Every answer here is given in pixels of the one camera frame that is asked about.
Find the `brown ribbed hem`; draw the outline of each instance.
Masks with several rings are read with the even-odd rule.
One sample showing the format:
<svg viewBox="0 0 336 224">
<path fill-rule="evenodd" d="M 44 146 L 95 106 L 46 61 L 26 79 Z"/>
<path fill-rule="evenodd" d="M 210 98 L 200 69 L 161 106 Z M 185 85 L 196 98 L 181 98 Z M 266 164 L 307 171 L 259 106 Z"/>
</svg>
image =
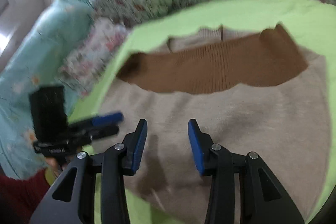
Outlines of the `brown ribbed hem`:
<svg viewBox="0 0 336 224">
<path fill-rule="evenodd" d="M 282 84 L 307 68 L 281 25 L 258 34 L 167 54 L 133 54 L 117 77 L 158 93 L 208 94 L 239 83 Z"/>
</svg>

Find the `brown fabric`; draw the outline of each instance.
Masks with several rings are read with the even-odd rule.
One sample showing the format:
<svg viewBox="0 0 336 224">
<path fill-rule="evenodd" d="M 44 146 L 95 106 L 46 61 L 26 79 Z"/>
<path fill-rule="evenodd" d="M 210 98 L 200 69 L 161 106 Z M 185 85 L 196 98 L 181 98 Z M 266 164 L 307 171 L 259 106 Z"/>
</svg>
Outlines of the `brown fabric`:
<svg viewBox="0 0 336 224">
<path fill-rule="evenodd" d="M 158 93 L 209 94 L 242 83 L 275 86 L 307 63 L 281 25 L 258 34 L 165 54 L 133 54 L 117 77 Z"/>
</svg>

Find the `light green tablecloth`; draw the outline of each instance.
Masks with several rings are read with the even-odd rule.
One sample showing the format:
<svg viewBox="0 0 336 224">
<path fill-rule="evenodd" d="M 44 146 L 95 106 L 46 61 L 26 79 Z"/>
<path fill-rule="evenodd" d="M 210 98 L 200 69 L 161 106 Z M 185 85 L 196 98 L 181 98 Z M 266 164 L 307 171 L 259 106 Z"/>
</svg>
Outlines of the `light green tablecloth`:
<svg viewBox="0 0 336 224">
<path fill-rule="evenodd" d="M 200 27 L 229 28 L 260 31 L 274 27 L 278 22 L 289 30 L 295 41 L 319 54 L 325 55 L 328 66 L 329 106 L 332 121 L 330 163 L 324 190 L 309 221 L 327 200 L 336 184 L 336 7 L 314 0 L 214 0 L 182 10 L 179 13 L 143 24 L 134 29 L 121 48 L 117 58 L 107 67 L 103 79 L 92 94 L 77 103 L 71 120 L 96 114 L 115 73 L 132 52 L 149 51 L 162 44 L 168 36 L 188 35 Z M 96 221 L 100 223 L 97 183 Z M 131 223 L 178 223 L 153 209 L 148 203 L 127 192 Z"/>
</svg>

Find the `silver bolt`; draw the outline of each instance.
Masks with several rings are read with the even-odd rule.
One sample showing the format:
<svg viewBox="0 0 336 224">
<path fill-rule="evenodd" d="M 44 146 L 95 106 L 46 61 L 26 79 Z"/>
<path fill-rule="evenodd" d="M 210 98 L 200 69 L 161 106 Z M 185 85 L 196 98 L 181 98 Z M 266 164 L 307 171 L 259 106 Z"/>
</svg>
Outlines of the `silver bolt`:
<svg viewBox="0 0 336 224">
<path fill-rule="evenodd" d="M 84 159 L 85 157 L 86 157 L 86 153 L 85 153 L 84 151 L 79 152 L 79 153 L 77 154 L 77 158 L 79 158 L 80 160 L 81 160 L 81 159 Z"/>
<path fill-rule="evenodd" d="M 214 151 L 218 151 L 221 150 L 221 146 L 218 143 L 214 143 L 213 145 L 211 145 L 211 149 Z"/>
<path fill-rule="evenodd" d="M 116 149 L 116 150 L 123 150 L 124 148 L 125 148 L 125 145 L 123 143 L 117 143 L 114 146 L 114 149 Z"/>
<path fill-rule="evenodd" d="M 257 152 L 250 152 L 249 157 L 253 160 L 257 159 L 259 157 Z"/>
</svg>

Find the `beige fabric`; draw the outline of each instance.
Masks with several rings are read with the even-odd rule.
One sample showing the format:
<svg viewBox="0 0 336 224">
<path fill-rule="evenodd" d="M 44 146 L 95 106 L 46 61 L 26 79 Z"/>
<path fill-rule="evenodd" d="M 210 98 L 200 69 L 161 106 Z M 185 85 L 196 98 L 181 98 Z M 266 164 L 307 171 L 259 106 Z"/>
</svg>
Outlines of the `beige fabric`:
<svg viewBox="0 0 336 224">
<path fill-rule="evenodd" d="M 125 186 L 186 223 L 203 223 L 211 180 L 199 176 L 193 161 L 187 126 L 195 118 L 203 132 L 231 152 L 258 152 L 306 220 L 327 172 L 330 117 L 325 58 L 302 52 L 309 67 L 274 87 L 238 84 L 212 94 L 158 94 L 115 80 L 100 113 L 122 111 L 125 121 L 118 136 L 93 143 L 95 152 L 122 141 L 140 118 L 146 119 L 140 169 L 125 177 Z"/>
</svg>

